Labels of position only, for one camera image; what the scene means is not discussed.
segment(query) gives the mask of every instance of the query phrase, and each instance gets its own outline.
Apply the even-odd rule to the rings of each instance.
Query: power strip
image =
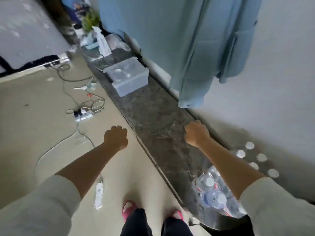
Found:
[[[86,111],[85,109],[79,109],[77,111],[73,111],[74,118],[76,122],[80,122],[84,119],[93,117],[93,112],[91,110]]]

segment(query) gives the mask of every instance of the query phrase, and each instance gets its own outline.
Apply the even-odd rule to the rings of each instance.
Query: hand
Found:
[[[112,148],[113,151],[119,152],[128,145],[127,129],[121,126],[112,126],[112,128],[104,134],[104,145]]]
[[[199,120],[190,122],[185,126],[185,141],[195,147],[200,148],[203,142],[211,139],[208,129],[205,125],[201,124]]]

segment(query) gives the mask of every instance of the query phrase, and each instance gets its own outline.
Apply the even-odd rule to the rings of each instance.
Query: pink slipper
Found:
[[[183,214],[179,210],[174,211],[174,213],[171,214],[170,217],[174,219],[181,219],[182,221],[184,221]]]
[[[128,216],[134,211],[136,210],[138,207],[137,205],[131,201],[131,200],[128,200],[125,205],[123,206],[122,210],[121,210],[121,214],[126,222]]]

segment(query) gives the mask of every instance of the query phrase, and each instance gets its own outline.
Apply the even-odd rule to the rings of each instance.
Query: white long-sleeve shirt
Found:
[[[0,235],[67,236],[80,201],[72,182],[52,176],[0,211]],[[255,235],[315,234],[315,206],[294,198],[270,178],[261,178],[247,187],[240,201]]]

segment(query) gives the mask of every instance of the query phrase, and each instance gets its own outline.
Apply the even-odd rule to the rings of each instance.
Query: forearm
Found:
[[[223,180],[237,199],[240,198],[243,191],[253,182],[265,177],[265,175],[232,155],[227,149],[210,138],[205,139],[200,144],[199,149],[217,168]]]
[[[116,153],[117,150],[102,143],[61,169],[55,175],[60,175],[70,180],[77,187],[81,199],[83,199],[105,165]]]

